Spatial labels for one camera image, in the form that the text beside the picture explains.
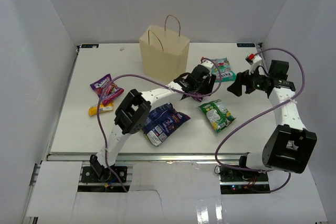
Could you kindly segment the dark blue snack bag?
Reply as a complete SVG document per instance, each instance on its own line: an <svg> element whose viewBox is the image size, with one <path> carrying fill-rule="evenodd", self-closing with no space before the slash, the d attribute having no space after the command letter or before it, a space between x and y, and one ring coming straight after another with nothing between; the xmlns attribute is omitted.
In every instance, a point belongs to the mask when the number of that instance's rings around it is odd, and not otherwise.
<svg viewBox="0 0 336 224"><path fill-rule="evenodd" d="M141 131L152 145L158 147L190 119L188 115L176 111L171 103L166 103L149 113Z"/></svg>

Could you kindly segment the purple skittles pack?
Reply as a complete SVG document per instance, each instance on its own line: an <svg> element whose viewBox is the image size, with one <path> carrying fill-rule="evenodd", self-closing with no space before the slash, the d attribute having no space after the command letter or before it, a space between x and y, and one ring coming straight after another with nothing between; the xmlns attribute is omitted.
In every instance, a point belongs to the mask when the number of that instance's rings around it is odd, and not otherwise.
<svg viewBox="0 0 336 224"><path fill-rule="evenodd" d="M191 97L197 102L202 102L204 99L204 95L198 92L193 92L191 95Z"/></svg>

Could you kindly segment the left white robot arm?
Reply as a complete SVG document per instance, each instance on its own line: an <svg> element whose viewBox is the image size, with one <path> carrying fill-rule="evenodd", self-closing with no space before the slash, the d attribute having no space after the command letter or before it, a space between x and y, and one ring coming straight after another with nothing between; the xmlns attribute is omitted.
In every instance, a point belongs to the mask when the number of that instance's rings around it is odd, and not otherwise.
<svg viewBox="0 0 336 224"><path fill-rule="evenodd" d="M188 97L203 98L213 94L216 79L216 76L212 74L214 68L214 63L204 60L191 73L183 73L167 85L142 76L129 74L129 77L140 78L160 87L143 92L136 89L130 90L115 111L113 129L108 137L100 121L100 112L97 112L98 125L103 135L104 146L96 155L90 156L89 162L93 169L93 176L101 182L118 176L112 169L117 155L126 140L144 127L146 118L153 109Z"/></svg>

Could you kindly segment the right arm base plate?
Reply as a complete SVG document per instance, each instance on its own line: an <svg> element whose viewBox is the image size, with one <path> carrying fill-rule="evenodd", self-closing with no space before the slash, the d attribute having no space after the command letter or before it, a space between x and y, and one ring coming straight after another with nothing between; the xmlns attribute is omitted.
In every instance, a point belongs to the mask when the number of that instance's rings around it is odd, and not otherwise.
<svg viewBox="0 0 336 224"><path fill-rule="evenodd" d="M221 182L268 182L265 173L229 169L220 165L215 166L214 173L219 175Z"/></svg>

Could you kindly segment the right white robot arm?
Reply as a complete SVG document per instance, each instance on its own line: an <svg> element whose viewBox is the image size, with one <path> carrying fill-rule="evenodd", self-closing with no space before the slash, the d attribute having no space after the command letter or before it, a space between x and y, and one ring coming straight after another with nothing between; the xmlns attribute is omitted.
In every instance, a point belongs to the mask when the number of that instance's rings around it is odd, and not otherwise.
<svg viewBox="0 0 336 224"><path fill-rule="evenodd" d="M228 91L236 96L250 94L255 90L264 91L272 106L276 128L259 153L247 153L240 157L237 168L238 177L247 182L256 175L256 170L282 170L301 174L310 159L317 142L314 132L306 129L299 116L293 96L296 88L289 81L287 71L289 63L274 60L268 74L262 75L258 71L261 58L247 58L250 68L236 75L235 82L228 87Z"/></svg>

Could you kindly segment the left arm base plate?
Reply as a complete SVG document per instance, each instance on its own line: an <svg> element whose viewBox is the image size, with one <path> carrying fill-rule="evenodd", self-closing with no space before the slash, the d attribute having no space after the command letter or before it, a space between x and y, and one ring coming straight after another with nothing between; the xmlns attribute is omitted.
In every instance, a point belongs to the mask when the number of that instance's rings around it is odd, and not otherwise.
<svg viewBox="0 0 336 224"><path fill-rule="evenodd" d="M126 166L112 166L114 172L119 176L122 183L127 181L128 168ZM85 166L82 169L81 179L82 183L119 183L115 174L108 168L103 170L103 174L99 176L91 166Z"/></svg>

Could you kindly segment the green chips bag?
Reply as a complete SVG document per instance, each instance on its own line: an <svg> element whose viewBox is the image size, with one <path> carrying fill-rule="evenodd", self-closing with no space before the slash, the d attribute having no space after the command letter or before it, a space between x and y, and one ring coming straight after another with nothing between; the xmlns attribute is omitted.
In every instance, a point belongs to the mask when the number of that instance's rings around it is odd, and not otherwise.
<svg viewBox="0 0 336 224"><path fill-rule="evenodd" d="M236 120L221 99L203 103L199 108L205 114L216 133L229 127Z"/></svg>

